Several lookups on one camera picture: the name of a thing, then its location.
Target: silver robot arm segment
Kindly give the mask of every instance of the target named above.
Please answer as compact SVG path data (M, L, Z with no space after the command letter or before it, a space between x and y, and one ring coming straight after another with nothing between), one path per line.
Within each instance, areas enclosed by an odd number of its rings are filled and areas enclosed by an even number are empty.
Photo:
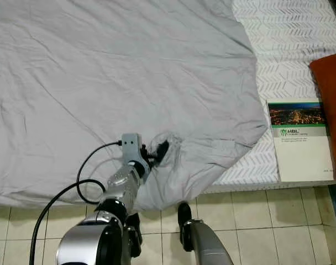
M108 180L94 213L62 238L57 265L130 264L131 257L140 255L139 218L128 216L141 182L150 173L150 162L141 155L145 147L138 134L124 134L122 147L123 166Z

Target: black cable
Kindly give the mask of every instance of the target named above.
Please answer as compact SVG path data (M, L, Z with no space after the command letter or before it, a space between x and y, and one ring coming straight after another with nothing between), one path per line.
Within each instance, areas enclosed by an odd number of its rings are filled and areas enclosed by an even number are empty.
M84 160L84 162L82 163L80 169L78 170L78 173L77 173L77 179L76 179L76 189L77 189L77 193L79 194L79 196L81 197L81 199L83 201L85 201L86 203L88 204L98 204L99 202L94 202L94 201L91 201L91 200L88 200L87 198L85 198L80 190L80 175L81 175L81 172L82 172L82 169L84 168L85 164L87 163L87 161L100 149L102 148L105 148L105 147L108 147L110 145L121 145L122 142L121 141L117 141L117 142L111 142L109 144L105 144L105 145L102 145L100 147L98 147L97 149L93 150L89 156L87 156L87 158ZM105 187L103 186L102 183L99 182L98 184L102 190L106 190Z
M80 185L82 183L88 183L88 182L96 183L96 184L98 184L102 188L103 192L106 191L105 187L103 186L103 184L101 182L99 182L99 181L97 181L95 179L84 179L82 181L78 181L78 182L76 182L74 184L71 184L67 188L65 188L62 191L60 191L55 197L53 197L51 199L51 201L49 201L49 203L43 209L43 211L39 215L39 217L38 217L38 219L36 221L36 224L34 226L33 235L32 235L31 244L30 244L29 265L34 265L36 236L38 234L40 223L41 223L42 219L44 218L45 214L49 211L49 209L53 205L53 203L56 202L56 200L59 199L65 192L67 192L68 190L72 189L73 187L77 187L78 185Z

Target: booklet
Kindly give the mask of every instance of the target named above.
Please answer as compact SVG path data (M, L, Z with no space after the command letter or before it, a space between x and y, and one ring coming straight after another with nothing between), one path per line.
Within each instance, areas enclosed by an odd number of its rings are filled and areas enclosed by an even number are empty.
M280 180L333 180L329 134L319 99L269 99L267 106Z

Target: wrinkled sheet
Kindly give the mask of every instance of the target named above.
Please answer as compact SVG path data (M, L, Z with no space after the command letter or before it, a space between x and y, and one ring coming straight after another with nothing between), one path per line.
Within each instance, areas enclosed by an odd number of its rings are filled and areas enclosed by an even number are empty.
M93 149L128 132L151 150L170 142L136 209L204 191L266 129L231 5L0 0L0 205L44 205ZM120 149L103 150L82 179L105 183L119 166ZM78 201L76 191L61 200Z

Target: white patterned mattress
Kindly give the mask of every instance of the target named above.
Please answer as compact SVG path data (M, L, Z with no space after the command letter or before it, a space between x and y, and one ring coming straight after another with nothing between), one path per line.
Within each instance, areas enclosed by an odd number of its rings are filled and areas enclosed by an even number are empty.
M336 53L336 15L329 1L234 0L233 12L258 58L256 82L265 115L268 98L317 96L309 63ZM207 192L332 183L281 183L269 127L258 144Z

